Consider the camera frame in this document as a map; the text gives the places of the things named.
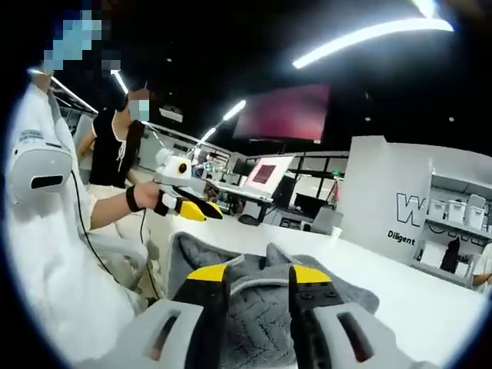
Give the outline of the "person's left hand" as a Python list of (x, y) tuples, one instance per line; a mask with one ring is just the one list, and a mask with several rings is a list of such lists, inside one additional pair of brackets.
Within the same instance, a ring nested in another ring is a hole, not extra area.
[(139, 208), (154, 209), (159, 199), (159, 185), (153, 181), (134, 186), (134, 199)]

